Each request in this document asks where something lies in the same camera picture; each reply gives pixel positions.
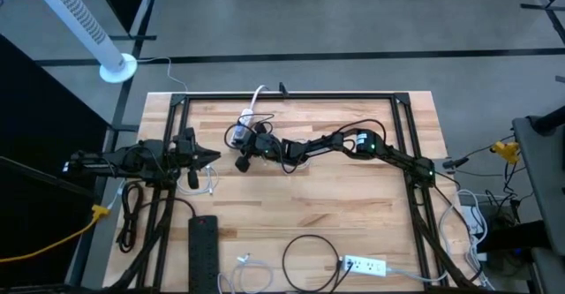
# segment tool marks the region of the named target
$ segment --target black stand leg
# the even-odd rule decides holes
[[[156,35],[110,35],[109,38],[113,41],[156,41]]]
[[[565,11],[565,7],[559,6],[544,6],[544,5],[536,5],[536,4],[520,4],[520,7],[523,9],[533,9],[537,11]]]
[[[532,247],[551,248],[546,227],[541,220],[519,224],[512,228],[489,231],[486,239],[478,245],[477,251],[487,253]]]

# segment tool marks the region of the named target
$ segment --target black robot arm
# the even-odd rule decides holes
[[[351,136],[355,136],[355,139],[348,139]],[[345,145],[348,141],[352,142],[350,148]],[[430,159],[407,155],[387,145],[379,134],[367,129],[353,128],[345,132],[333,132],[306,143],[279,140],[267,132],[248,132],[240,150],[243,155],[237,159],[236,166],[242,172],[249,169],[249,160],[253,156],[298,166],[311,157],[336,151],[357,160],[378,158],[405,170],[419,185],[430,187],[435,183],[433,162]]]
[[[189,186],[198,188],[196,170],[220,158],[220,152],[199,146],[192,128],[187,128],[181,136],[173,137],[172,142],[175,146],[170,149],[165,148],[162,140],[147,139],[113,153],[78,151],[65,164],[64,172],[77,177],[138,178],[152,185],[177,181],[180,170],[187,168]]]

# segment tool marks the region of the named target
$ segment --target white cable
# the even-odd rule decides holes
[[[111,210],[112,207],[114,207],[114,203],[116,202],[117,195],[120,195],[120,196],[122,195],[122,191],[124,190],[124,185],[125,185],[125,178],[122,180],[120,185],[117,187],[116,193],[114,194],[114,199],[108,204],[108,206],[106,206],[106,208],[108,210]]]
[[[236,293],[236,286],[234,284],[234,276],[236,274],[236,271],[240,270],[239,272],[239,289],[241,289],[241,291],[243,291],[246,294],[257,294],[257,293],[261,293],[262,291],[266,290],[269,286],[271,286],[271,284],[273,284],[273,279],[274,277],[274,273],[273,273],[273,268],[271,268],[267,263],[265,263],[264,261],[261,260],[249,260],[249,256],[251,254],[246,254],[246,256],[244,258],[240,258],[238,257],[237,260],[239,261],[239,264],[231,271],[231,276],[230,279],[228,279],[225,275],[223,275],[222,273],[218,274],[218,279],[217,279],[217,284],[218,284],[218,293],[222,294],[222,279],[230,286],[230,293],[231,294],[235,294]],[[268,283],[267,285],[263,286],[260,290],[246,290],[245,286],[244,286],[244,269],[245,267],[248,266],[256,266],[259,268],[265,268],[268,273],[269,273],[269,278],[268,278]]]
[[[169,77],[169,79],[182,84],[183,86],[185,86],[185,91],[188,92],[188,86],[186,85],[186,83],[184,83],[183,81],[173,77],[170,75],[170,67],[173,65],[173,61],[170,60],[169,57],[155,57],[155,58],[151,58],[151,59],[146,59],[146,60],[138,60],[138,63],[145,63],[145,62],[152,62],[154,60],[158,60],[158,59],[167,59],[169,60],[169,66],[167,67],[167,77]]]
[[[469,246],[469,251],[465,254],[465,260],[467,261],[467,263],[471,266],[471,268],[473,269],[473,271],[475,273],[478,272],[478,270],[480,269],[480,262],[478,261],[478,254],[477,254],[477,245],[479,243],[481,243],[485,238],[486,238],[486,234],[488,233],[488,228],[487,228],[487,224],[486,224],[486,220],[485,217],[480,213],[480,211],[478,210],[478,200],[477,200],[477,195],[469,190],[466,189],[462,189],[460,191],[458,191],[456,194],[459,195],[460,193],[465,193],[465,194],[469,194],[471,197],[473,197],[473,199],[475,200],[475,208],[477,209],[478,212],[478,218],[479,220],[482,222],[482,224],[484,225],[484,233],[481,236],[481,238],[477,239],[475,236],[473,235],[469,235],[470,239],[471,239],[471,245]],[[453,208],[455,207],[456,201],[454,200],[451,205],[448,207],[448,209],[443,213],[443,215],[441,215],[441,219],[440,219],[440,236],[443,239],[443,242],[445,244],[445,248],[446,248],[446,253],[450,256],[450,247],[449,247],[449,241],[446,237],[445,231],[443,229],[444,223],[445,223],[445,219],[447,218],[449,212],[451,212],[451,210],[453,210]],[[422,276],[419,275],[414,275],[410,272],[398,269],[398,268],[387,268],[388,272],[391,273],[397,273],[397,274],[402,274],[402,275],[406,275],[410,278],[413,278],[415,280],[421,281],[421,282],[438,282],[440,280],[442,280],[443,278],[445,278],[448,275],[448,272],[446,271],[442,276],[435,278],[435,279],[428,279],[428,278],[424,278]],[[479,280],[481,281],[483,286],[488,287],[490,290],[495,290],[493,285],[490,283],[490,281],[488,280],[488,278],[485,276],[485,273],[481,273],[479,275]]]
[[[268,87],[266,87],[264,85],[260,85],[259,87],[257,87],[257,90],[255,90],[255,94],[253,95],[253,98],[251,100],[251,104],[249,105],[250,110],[253,110],[253,106],[255,106],[255,101],[257,101],[257,96],[259,95],[259,92],[261,92],[261,90],[263,88],[268,90]]]
[[[400,268],[387,268],[387,272],[406,275],[409,278],[413,278],[414,280],[418,280],[418,281],[421,281],[421,282],[438,282],[438,281],[443,280],[447,276],[447,272],[446,272],[438,278],[428,279],[428,278],[425,278],[425,277],[422,277],[422,276],[419,276],[419,275],[414,275],[414,274],[407,272],[407,271],[404,271]]]
[[[180,193],[182,193],[183,195],[187,195],[187,196],[194,196],[194,195],[199,195],[199,194],[203,194],[203,193],[214,194],[214,189],[216,188],[216,186],[218,186],[218,183],[220,182],[220,176],[218,175],[218,172],[215,171],[215,169],[210,164],[206,165],[205,170],[206,170],[206,177],[207,177],[206,188],[199,189],[199,190],[186,189],[184,186],[182,186],[180,184],[181,179],[182,179],[182,176],[181,176],[181,177],[178,178],[178,181],[177,181],[178,191]],[[215,181],[212,179],[211,173],[214,173]]]
[[[485,217],[483,216],[483,214],[480,213],[480,210],[478,209],[477,195],[474,192],[471,192],[471,191],[466,190],[466,189],[462,189],[462,190],[458,191],[457,195],[459,195],[461,193],[468,194],[475,200],[475,208],[477,209],[478,219],[480,220],[480,222],[482,223],[482,225],[484,227],[483,235],[481,236],[481,238],[476,238],[472,234],[469,235],[469,238],[471,239],[471,245],[469,246],[469,251],[465,254],[465,260],[467,261],[469,266],[471,266],[473,271],[475,273],[477,273],[480,269],[480,262],[478,261],[478,254],[477,254],[477,245],[479,243],[483,242],[483,240],[485,240],[486,235],[488,234],[488,225],[486,223]],[[451,206],[449,206],[449,208],[441,216],[440,232],[441,232],[442,235],[444,235],[443,223],[445,222],[445,217],[455,207],[455,203],[456,203],[456,201],[454,200],[452,202]],[[479,280],[481,281],[483,286],[488,287],[490,290],[494,290],[493,285],[490,283],[490,281],[488,280],[488,278],[486,277],[484,272],[479,275]]]
[[[477,197],[491,197],[491,198],[495,197],[497,199],[504,199],[504,198],[507,197],[507,196],[498,196],[498,195],[487,195],[485,193],[475,193],[475,196],[477,196]]]

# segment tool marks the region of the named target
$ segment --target concrete floor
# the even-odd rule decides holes
[[[0,33],[31,58],[90,57],[41,0],[4,1]],[[103,0],[85,3],[109,34],[124,34]],[[142,56],[562,48],[546,14],[522,10],[520,3],[536,0],[156,0],[147,33],[158,40],[145,42]],[[131,42],[117,46],[132,51]],[[565,56],[544,56],[175,64],[172,75],[190,91],[251,91],[280,81],[290,90],[431,90],[449,154],[460,156],[510,134],[514,117],[560,107],[565,85],[554,76],[565,75],[564,62]],[[121,86],[101,82],[97,67],[46,70],[112,119]],[[183,90],[166,71],[166,65],[141,65],[125,124],[139,122],[147,92]],[[131,135],[120,140],[133,141]],[[465,168],[502,173],[503,166],[500,158],[483,153]],[[502,194],[499,178],[457,179],[474,192]],[[521,196],[530,193],[526,172],[516,174],[513,187]],[[115,189],[112,185],[106,198]],[[524,201],[520,216],[526,222],[539,219],[534,199]],[[87,267],[87,286],[100,286],[113,224],[96,229],[93,244],[100,255]],[[504,278],[495,282],[505,290],[524,289]]]

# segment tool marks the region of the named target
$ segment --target white power outlet strip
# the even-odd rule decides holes
[[[387,262],[384,260],[369,259],[346,255],[343,258],[343,270],[347,271],[353,264],[350,272],[364,275],[387,276]]]
[[[239,124],[243,124],[249,127],[251,120],[253,119],[253,111],[251,109],[244,109],[241,114],[239,115],[239,119],[237,120]],[[230,143],[231,145],[236,144],[236,140],[241,140],[244,138],[245,134],[247,133],[247,128],[241,125],[235,127],[234,132],[231,134]]]

